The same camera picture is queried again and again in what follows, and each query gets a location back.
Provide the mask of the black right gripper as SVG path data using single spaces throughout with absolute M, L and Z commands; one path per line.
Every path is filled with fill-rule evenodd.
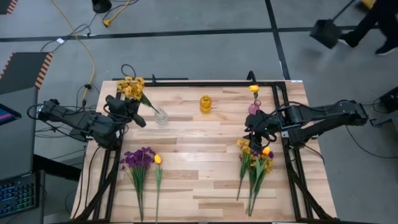
M 262 152 L 268 143 L 263 144 L 262 139 L 276 140 L 275 133 L 280 131 L 280 119 L 275 114 L 267 114 L 258 110 L 256 114 L 250 114 L 244 123 L 246 129 L 244 139 L 250 140 L 249 147 L 252 151 Z

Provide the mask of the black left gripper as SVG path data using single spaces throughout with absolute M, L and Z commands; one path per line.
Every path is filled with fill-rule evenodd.
M 146 126 L 146 122 L 142 116 L 139 116 L 137 113 L 133 113 L 131 118 L 130 115 L 131 106 L 134 111 L 138 111 L 141 104 L 140 101 L 132 101 L 130 99 L 120 100 L 111 95 L 108 95 L 105 100 L 106 104 L 104 107 L 108 107 L 108 117 L 110 117 L 113 121 L 134 120 L 134 122 L 141 128 Z

